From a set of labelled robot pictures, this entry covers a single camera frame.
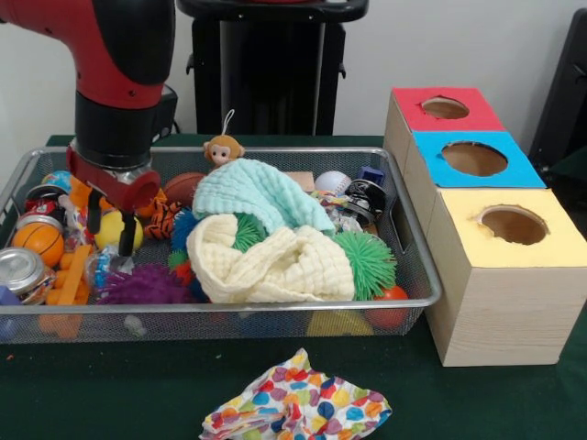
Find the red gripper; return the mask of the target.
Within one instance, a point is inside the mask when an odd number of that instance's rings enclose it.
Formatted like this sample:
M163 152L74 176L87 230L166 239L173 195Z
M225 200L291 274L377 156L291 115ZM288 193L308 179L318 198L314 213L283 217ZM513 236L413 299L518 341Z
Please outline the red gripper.
M136 220L132 213L148 206L161 187L161 177L150 165L133 170L107 170L83 159L73 147L66 150L67 165L79 181L89 185L88 231L95 235L100 231L104 196L117 209L123 211L124 228L120 234L118 254L131 257L134 249Z

